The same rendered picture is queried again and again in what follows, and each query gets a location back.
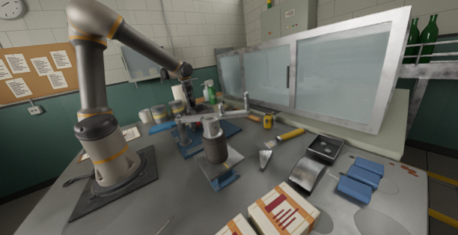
spray bottle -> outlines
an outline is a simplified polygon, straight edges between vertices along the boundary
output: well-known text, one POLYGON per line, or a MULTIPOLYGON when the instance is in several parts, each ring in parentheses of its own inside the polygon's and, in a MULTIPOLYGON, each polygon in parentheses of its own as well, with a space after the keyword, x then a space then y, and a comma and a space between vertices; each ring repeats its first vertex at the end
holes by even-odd
POLYGON ((215 105, 218 100, 216 99, 216 90, 214 86, 214 82, 212 79, 208 79, 204 82, 204 84, 208 85, 208 96, 210 98, 210 104, 215 105))
POLYGON ((205 82, 204 82, 204 83, 201 84, 201 86, 205 86, 204 91, 203 91, 204 92, 204 98, 205 98, 205 102, 209 102, 210 101, 210 96, 208 95, 208 84, 205 84, 205 82))

blue cloth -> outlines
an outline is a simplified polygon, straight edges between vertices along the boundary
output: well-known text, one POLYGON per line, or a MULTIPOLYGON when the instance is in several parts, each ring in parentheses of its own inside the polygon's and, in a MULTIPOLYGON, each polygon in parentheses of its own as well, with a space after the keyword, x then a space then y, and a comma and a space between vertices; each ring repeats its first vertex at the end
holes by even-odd
MULTIPOLYGON (((238 126, 233 125, 227 120, 220 120, 219 126, 225 131, 226 138, 230 138, 236 133, 242 131, 242 129, 240 129, 238 126)), ((177 146, 180 149, 180 152, 183 155, 184 159, 188 159, 189 157, 194 156, 196 153, 200 153, 204 149, 204 145, 202 144, 202 133, 204 132, 204 130, 197 129, 195 132, 193 132, 188 126, 186 126, 186 129, 188 130, 190 139, 192 139, 192 143, 187 147, 180 146, 180 137, 178 135, 178 130, 175 129, 171 131, 171 134, 175 138, 177 146)))
POLYGON ((161 124, 158 124, 158 125, 154 125, 150 128, 150 131, 149 131, 149 135, 152 135, 152 134, 156 134, 158 132, 161 132, 161 131, 164 131, 164 130, 167 130, 167 129, 171 129, 173 127, 175 127, 177 124, 175 123, 174 120, 172 121, 168 121, 166 123, 161 123, 161 124))
POLYGON ((371 171, 360 168, 356 165, 352 165, 346 175, 354 180, 360 181, 366 185, 372 187, 373 190, 377 190, 380 183, 380 176, 374 174, 371 171))
POLYGON ((358 199, 363 203, 369 204, 370 202, 370 196, 372 193, 371 187, 364 183, 360 183, 357 180, 348 178, 345 175, 341 175, 341 179, 339 180, 338 184, 338 190, 358 199))
POLYGON ((366 160, 359 156, 356 157, 355 165, 365 170, 372 171, 374 174, 379 175, 381 178, 383 178, 383 174, 385 173, 385 166, 366 160))

cardboard box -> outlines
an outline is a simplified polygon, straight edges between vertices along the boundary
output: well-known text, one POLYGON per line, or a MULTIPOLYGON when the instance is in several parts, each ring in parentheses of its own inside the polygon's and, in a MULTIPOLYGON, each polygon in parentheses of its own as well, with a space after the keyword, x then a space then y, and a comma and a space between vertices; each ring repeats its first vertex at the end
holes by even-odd
POLYGON ((257 235, 253 228, 239 213, 234 219, 226 224, 216 235, 257 235))
POLYGON ((309 234, 320 214, 285 182, 248 207, 248 216, 262 235, 309 234))

scraper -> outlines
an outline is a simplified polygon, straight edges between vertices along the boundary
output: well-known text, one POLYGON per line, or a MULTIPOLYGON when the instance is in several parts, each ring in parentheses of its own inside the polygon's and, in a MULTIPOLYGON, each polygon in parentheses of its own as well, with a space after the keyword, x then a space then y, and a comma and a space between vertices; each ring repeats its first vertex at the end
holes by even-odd
POLYGON ((305 133, 304 129, 295 129, 291 132, 285 133, 283 135, 279 135, 275 138, 275 140, 272 141, 267 141, 264 142, 266 147, 268 149, 265 150, 260 150, 259 151, 259 165, 260 165, 260 170, 264 171, 266 169, 267 163, 270 160, 270 157, 272 156, 273 150, 272 148, 275 147, 277 144, 280 144, 281 142, 288 140, 290 138, 294 138, 298 135, 301 135, 305 133))

floor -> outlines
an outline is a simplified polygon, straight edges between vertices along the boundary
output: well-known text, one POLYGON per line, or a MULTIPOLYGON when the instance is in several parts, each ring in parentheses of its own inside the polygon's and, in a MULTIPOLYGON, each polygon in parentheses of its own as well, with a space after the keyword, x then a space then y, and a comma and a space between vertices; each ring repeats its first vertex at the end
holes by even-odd
MULTIPOLYGON (((458 159, 405 147, 401 162, 458 180, 458 159)), ((2 235, 12 235, 49 187, 0 205, 2 235)), ((430 177, 430 208, 458 220, 458 187, 430 177)), ((458 235, 458 229, 430 217, 430 235, 458 235)))
MULTIPOLYGON (((458 159, 406 146, 403 158, 407 165, 458 180, 458 159)), ((430 208, 458 220, 458 187, 429 177, 430 208)), ((458 235, 458 229, 430 216, 430 235, 458 235)))

